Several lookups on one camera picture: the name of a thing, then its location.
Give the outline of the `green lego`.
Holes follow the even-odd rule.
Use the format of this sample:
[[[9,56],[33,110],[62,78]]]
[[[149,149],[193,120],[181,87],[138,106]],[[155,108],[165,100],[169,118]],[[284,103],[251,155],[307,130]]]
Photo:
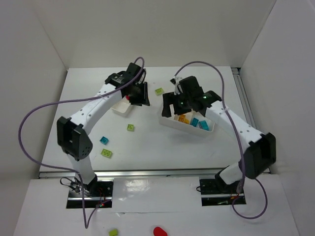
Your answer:
[[[156,94],[156,96],[160,96],[160,95],[164,94],[163,88],[158,88],[158,89],[156,89],[156,90],[155,90],[155,94]]]
[[[110,151],[110,150],[107,150],[107,149],[103,149],[100,154],[101,154],[103,157],[111,158],[113,152]]]
[[[128,125],[127,125],[127,131],[133,132],[134,129],[135,129],[135,127],[134,127],[133,124],[128,124]]]

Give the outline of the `orange lego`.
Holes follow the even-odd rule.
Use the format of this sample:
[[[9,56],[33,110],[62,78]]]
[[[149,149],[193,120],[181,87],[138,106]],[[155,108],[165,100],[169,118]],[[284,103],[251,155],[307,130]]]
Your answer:
[[[180,116],[178,117],[178,121],[179,121],[179,122],[185,123],[185,120],[186,120],[186,116],[185,116],[185,115],[180,115]]]

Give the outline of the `small teal lego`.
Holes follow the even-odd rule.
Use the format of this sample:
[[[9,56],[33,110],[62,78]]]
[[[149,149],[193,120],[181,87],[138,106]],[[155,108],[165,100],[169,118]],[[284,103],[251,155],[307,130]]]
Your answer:
[[[109,140],[104,136],[99,141],[104,145],[107,145],[107,143],[109,142]]]

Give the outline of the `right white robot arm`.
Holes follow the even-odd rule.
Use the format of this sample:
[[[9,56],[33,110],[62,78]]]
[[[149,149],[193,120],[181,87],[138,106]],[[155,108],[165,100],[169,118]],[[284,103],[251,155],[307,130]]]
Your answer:
[[[216,185],[225,189],[244,177],[255,179],[276,162],[276,138],[253,128],[223,103],[214,91],[204,92],[194,76],[174,77],[175,89],[163,95],[161,115],[183,115],[195,111],[235,137],[241,149],[241,159],[215,175]]]

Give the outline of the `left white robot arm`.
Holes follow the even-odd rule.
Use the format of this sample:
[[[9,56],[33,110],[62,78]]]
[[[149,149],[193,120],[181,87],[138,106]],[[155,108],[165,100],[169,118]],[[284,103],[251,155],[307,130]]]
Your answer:
[[[89,194],[97,186],[89,157],[93,149],[89,134],[103,115],[126,96],[133,105],[149,106],[145,76],[146,70],[131,62],[125,71],[111,74],[93,100],[78,112],[57,120],[57,143],[69,157],[76,171],[75,179]]]

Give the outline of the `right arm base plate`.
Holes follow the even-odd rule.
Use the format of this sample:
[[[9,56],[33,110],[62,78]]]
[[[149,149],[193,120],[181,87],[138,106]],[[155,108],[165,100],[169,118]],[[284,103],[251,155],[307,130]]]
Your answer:
[[[215,179],[200,179],[199,186],[196,191],[201,194],[202,206],[227,206],[232,205],[245,205],[246,199],[244,191],[240,194],[236,192],[238,181],[220,189],[216,185]]]

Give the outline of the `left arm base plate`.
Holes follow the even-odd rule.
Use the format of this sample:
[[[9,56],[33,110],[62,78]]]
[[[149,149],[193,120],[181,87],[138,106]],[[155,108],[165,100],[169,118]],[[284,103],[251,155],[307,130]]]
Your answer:
[[[100,205],[100,208],[111,208],[113,185],[113,181],[98,181],[96,186],[90,190],[85,188],[82,192],[78,181],[71,181],[70,184],[66,184],[69,188],[66,208],[82,209],[82,193],[84,193],[85,208],[95,208],[97,205]]]

